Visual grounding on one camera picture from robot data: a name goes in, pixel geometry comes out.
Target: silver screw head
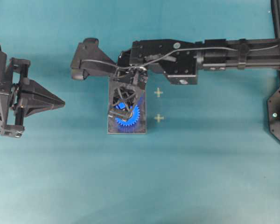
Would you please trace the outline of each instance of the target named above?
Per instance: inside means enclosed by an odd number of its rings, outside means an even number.
[[[176,42],[175,44],[173,44],[173,48],[174,49],[179,49],[181,47],[181,43]]]
[[[184,79],[179,80],[179,82],[180,82],[182,85],[187,85],[187,84],[188,84],[188,81],[187,81],[187,80],[184,80]]]

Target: black wire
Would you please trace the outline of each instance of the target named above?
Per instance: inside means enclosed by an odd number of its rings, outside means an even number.
[[[267,47],[267,48],[260,48],[260,49],[250,49],[250,51],[259,51],[259,50],[267,50],[267,49],[272,49],[272,48],[276,48],[278,47],[278,45],[274,45],[274,46],[271,46],[271,47]],[[146,62],[144,64],[141,64],[141,65],[131,65],[131,66],[127,66],[127,67],[121,67],[121,66],[118,66],[116,64],[112,64],[112,63],[109,63],[109,62],[104,62],[104,61],[100,61],[100,60],[93,60],[93,59],[84,59],[81,61],[81,63],[84,63],[84,62],[95,62],[95,63],[101,63],[101,64],[106,64],[106,65],[109,65],[109,66],[112,66],[114,68],[116,68],[116,70],[128,70],[128,69],[134,69],[134,68],[140,68],[140,67],[145,67],[145,66],[148,66],[150,64],[153,64],[155,62],[158,62],[160,60],[163,60],[164,58],[170,56],[171,54],[175,53],[175,52],[179,52],[179,51],[193,51],[193,50],[209,50],[209,49],[218,49],[218,50],[229,50],[229,51],[238,51],[238,49],[233,49],[233,48],[228,48],[228,47],[201,47],[201,48],[183,48],[183,49],[175,49],[175,50],[172,50],[170,51],[169,53],[163,55],[162,57],[159,57],[157,59],[154,59],[152,61],[149,61],[149,62]]]

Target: mounting plate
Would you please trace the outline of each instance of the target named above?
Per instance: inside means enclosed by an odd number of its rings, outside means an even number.
[[[267,101],[270,132],[280,141],[280,88]]]

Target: blue gear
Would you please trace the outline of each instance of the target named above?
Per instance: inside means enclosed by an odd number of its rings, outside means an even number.
[[[124,109],[126,106],[124,103],[120,103],[116,106],[117,109]],[[133,114],[131,116],[131,118],[127,121],[124,121],[122,119],[119,119],[119,118],[115,118],[115,120],[117,121],[117,123],[119,123],[120,125],[122,126],[132,126],[134,124],[137,123],[138,119],[140,117],[140,110],[139,110],[139,107],[136,105],[135,108],[133,109]]]

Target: teal surface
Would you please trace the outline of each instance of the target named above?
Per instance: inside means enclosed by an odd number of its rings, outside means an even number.
[[[21,139],[0,137],[0,224],[280,224],[274,70],[202,71],[197,86],[150,73],[147,134],[113,136],[107,78],[69,69],[86,37],[113,60],[134,40],[274,38],[270,11],[269,0],[0,0],[3,51],[66,101],[26,118]]]

